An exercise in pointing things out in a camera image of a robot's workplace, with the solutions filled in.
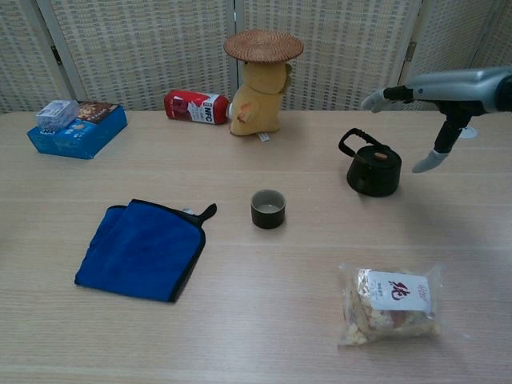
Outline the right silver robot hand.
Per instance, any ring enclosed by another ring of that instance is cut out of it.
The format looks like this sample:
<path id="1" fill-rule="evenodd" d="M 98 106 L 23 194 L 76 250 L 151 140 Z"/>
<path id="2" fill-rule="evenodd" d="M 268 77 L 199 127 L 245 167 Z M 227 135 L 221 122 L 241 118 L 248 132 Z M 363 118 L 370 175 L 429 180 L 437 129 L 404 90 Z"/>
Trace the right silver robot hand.
<path id="1" fill-rule="evenodd" d="M 473 117 L 511 111 L 511 68 L 448 70 L 420 74 L 401 86 L 374 91 L 362 101 L 362 108 L 377 113 L 392 102 L 429 102 L 446 116 L 434 148 L 415 164 L 413 172 L 423 173 L 439 166 Z"/>

